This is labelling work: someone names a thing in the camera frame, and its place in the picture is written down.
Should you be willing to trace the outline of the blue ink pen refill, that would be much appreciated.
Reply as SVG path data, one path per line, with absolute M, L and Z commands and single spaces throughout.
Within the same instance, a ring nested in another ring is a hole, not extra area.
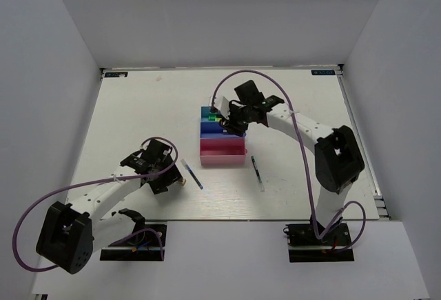
M 195 175 L 194 171 L 190 168 L 189 164 L 186 162 L 185 159 L 181 159 L 181 164 L 186 169 L 186 171 L 188 171 L 189 175 L 193 178 L 193 180 L 195 181 L 198 188 L 202 190 L 203 189 L 202 183 L 199 181 L 199 179 Z

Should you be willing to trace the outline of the green ink pen refill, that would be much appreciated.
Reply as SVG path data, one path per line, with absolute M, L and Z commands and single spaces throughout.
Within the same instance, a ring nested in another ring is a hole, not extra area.
M 265 191 L 264 183 L 263 183 L 263 180 L 261 178 L 258 166 L 256 164 L 256 160 L 255 160 L 253 155 L 251 156 L 251 161 L 252 161 L 252 165 L 253 165 L 253 168 L 254 168 L 254 172 L 255 172 L 257 180 L 258 180 L 258 184 L 260 186 L 260 191 L 264 192 Z

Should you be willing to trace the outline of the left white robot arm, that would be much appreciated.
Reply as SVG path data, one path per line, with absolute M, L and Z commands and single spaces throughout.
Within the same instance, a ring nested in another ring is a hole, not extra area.
M 36 251 L 70 274 L 83 269 L 102 248 L 138 244 L 150 235 L 161 244 L 158 232 L 146 227 L 143 215 L 117 208 L 127 196 L 144 185 L 164 192 L 183 182 L 176 167 L 178 150 L 169 140 L 152 137 L 124 158 L 110 178 L 69 203 L 53 203 L 46 213 Z

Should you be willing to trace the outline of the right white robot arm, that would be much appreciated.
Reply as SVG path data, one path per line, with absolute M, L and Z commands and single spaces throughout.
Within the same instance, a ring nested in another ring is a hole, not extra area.
M 295 112 L 287 97 L 265 97 L 252 80 L 235 92 L 236 100 L 219 96 L 212 101 L 212 108 L 221 116 L 220 125 L 228 133 L 241 136 L 249 124 L 262 124 L 297 141 L 302 159 L 307 159 L 307 151 L 313 153 L 315 172 L 304 165 L 311 235 L 318 243 L 329 243 L 348 206 L 349 190 L 365 168 L 353 130 L 332 128 Z

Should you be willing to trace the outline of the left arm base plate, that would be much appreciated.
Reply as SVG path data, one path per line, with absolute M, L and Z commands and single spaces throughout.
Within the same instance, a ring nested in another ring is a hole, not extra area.
M 152 231 L 143 231 L 128 240 L 103 248 L 100 252 L 101 261 L 163 261 L 167 236 L 166 223 L 138 224 L 134 232 L 142 229 L 152 229 L 160 237 L 160 241 Z

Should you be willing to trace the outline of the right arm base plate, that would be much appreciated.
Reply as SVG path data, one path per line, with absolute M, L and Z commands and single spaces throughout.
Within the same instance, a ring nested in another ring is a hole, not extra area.
M 287 224 L 283 228 L 287 238 L 290 263 L 353 262 L 351 237 L 346 223 L 341 223 L 321 240 L 315 238 L 314 230 L 307 223 Z

